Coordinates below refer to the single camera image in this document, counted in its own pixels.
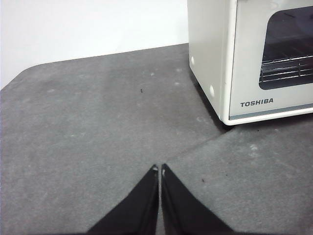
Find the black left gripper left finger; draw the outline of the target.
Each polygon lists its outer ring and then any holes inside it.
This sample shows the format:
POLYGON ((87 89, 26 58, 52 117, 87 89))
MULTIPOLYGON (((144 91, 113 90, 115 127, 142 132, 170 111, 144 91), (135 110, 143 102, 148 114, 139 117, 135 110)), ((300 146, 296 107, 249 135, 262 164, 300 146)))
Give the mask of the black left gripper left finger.
POLYGON ((153 165, 132 191, 93 225, 89 235, 154 235, 159 207, 158 167, 153 165))

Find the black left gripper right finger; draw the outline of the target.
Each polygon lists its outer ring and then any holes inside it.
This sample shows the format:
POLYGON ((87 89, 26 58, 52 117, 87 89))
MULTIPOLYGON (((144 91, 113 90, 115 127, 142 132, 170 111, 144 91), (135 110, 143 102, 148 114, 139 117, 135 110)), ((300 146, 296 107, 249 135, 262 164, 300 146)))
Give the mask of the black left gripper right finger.
POLYGON ((161 203, 167 235, 234 233, 187 189, 167 164, 161 167, 161 203))

